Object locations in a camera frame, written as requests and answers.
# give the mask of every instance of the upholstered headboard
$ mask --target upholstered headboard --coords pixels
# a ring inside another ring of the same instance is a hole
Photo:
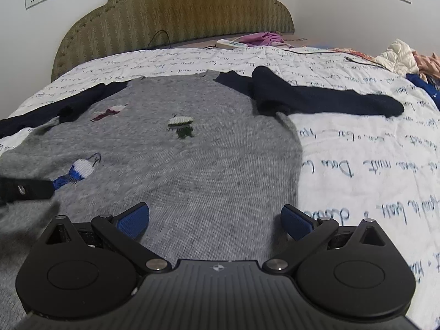
[[[108,0],[75,23],[62,40],[52,81],[75,66],[112,54],[245,32],[293,32],[277,0]]]

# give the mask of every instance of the embroidered patch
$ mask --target embroidered patch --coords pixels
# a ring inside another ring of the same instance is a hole
[[[179,139],[185,139],[187,136],[193,137],[193,128],[191,127],[193,121],[194,119],[191,117],[176,117],[174,115],[168,120],[168,130],[175,130]]]
[[[101,114],[97,115],[96,117],[94,117],[90,121],[99,121],[99,120],[101,120],[101,119],[103,119],[105,117],[108,117],[109,115],[116,115],[120,111],[125,109],[125,107],[126,107],[126,105],[115,105],[115,106],[112,106],[111,108],[107,109],[104,113],[101,113]]]
[[[63,176],[58,177],[52,183],[55,189],[59,189],[68,183],[77,183],[89,177],[94,170],[96,164],[101,162],[101,154],[95,153],[87,159],[76,160],[69,172]]]

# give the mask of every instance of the white bedsheet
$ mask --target white bedsheet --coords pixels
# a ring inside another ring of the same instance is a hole
[[[344,225],[357,225],[366,216],[377,219],[417,280],[408,317],[420,328],[431,330],[440,325],[440,113],[422,89],[403,77],[347,61],[345,56],[299,55],[274,47],[129,52],[76,67],[26,100],[11,116],[100,82],[206,69],[250,76],[258,65],[268,66],[293,85],[394,97],[405,105],[404,114],[397,118],[290,115],[304,152],[299,208],[314,218],[327,215]],[[1,139],[0,154],[19,145],[31,130]]]

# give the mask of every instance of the logo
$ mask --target logo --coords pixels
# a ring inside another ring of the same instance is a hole
[[[215,271],[222,271],[226,269],[224,266],[222,266],[221,264],[216,264],[215,266],[213,266],[213,270]]]

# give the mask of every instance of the bed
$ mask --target bed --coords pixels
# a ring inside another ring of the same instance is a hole
[[[72,26],[57,52],[53,82],[11,117],[99,83],[207,70],[250,76],[259,65],[292,85],[354,89],[397,99],[405,111],[393,118],[289,115],[303,149],[298,208],[341,225],[377,219],[417,281],[408,317],[421,329],[434,329],[440,322],[440,114],[432,99],[403,77],[360,57],[350,55],[348,60],[346,53],[326,49],[146,49],[246,32],[294,32],[290,14],[276,0],[224,1],[109,0]],[[159,30],[168,32],[169,41],[165,34],[153,38]],[[31,131],[24,128],[1,139],[0,153],[15,148]]]

